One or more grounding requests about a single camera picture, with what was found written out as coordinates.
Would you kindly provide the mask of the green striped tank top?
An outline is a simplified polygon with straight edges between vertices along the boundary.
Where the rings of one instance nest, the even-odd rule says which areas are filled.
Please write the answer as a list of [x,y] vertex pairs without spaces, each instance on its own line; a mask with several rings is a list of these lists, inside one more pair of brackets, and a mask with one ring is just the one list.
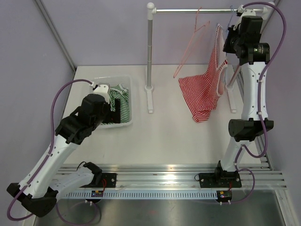
[[129,106],[129,89],[124,88],[121,84],[110,87],[110,106],[112,111],[115,111],[115,99],[120,99],[121,105],[121,123],[128,123],[130,121],[130,106]]

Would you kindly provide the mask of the pink wire hanger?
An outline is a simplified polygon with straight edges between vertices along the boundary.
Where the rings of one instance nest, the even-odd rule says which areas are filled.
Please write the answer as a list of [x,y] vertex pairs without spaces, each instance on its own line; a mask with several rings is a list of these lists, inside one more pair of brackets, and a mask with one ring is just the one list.
[[202,24],[201,26],[198,26],[198,16],[200,14],[200,11],[203,8],[200,7],[197,12],[196,12],[196,17],[195,17],[195,23],[194,23],[194,30],[193,34],[191,36],[191,39],[186,47],[186,50],[180,60],[180,63],[178,64],[174,74],[173,78],[176,78],[176,76],[179,74],[180,70],[183,68],[183,66],[186,64],[187,60],[189,59],[190,55],[193,53],[195,50],[196,46],[201,42],[203,36],[207,32],[208,27],[210,26],[210,20]]

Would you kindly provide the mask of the red striped tank top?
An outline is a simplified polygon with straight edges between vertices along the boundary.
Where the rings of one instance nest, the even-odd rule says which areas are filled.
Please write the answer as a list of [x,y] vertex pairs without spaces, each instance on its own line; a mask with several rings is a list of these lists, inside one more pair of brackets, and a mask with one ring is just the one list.
[[178,80],[183,98],[195,122],[207,121],[224,93],[228,60],[226,53],[223,52],[223,46],[223,30],[218,24],[206,72]]

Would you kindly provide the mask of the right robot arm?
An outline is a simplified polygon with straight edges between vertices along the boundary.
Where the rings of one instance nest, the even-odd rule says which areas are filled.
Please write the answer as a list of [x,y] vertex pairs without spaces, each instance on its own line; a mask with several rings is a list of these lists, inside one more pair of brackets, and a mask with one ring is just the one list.
[[238,25],[228,28],[228,36],[223,51],[235,54],[243,72],[244,98],[241,119],[229,121],[228,129],[231,136],[226,153],[218,162],[210,188],[240,188],[241,181],[238,162],[247,152],[254,158],[248,146],[259,136],[267,135],[274,127],[274,122],[268,119],[265,102],[265,81],[267,66],[270,62],[269,44],[261,43],[260,16],[242,16]]

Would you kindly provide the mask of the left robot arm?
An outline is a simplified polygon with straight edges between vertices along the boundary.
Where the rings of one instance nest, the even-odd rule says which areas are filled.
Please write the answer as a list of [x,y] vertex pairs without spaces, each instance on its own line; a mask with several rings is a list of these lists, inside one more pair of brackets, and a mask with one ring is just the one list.
[[61,120],[49,148],[27,177],[7,187],[13,201],[19,201],[32,215],[43,217],[68,193],[82,186],[104,186],[103,171],[92,162],[58,182],[52,180],[71,153],[110,113],[109,97],[99,94],[84,97],[81,105]]

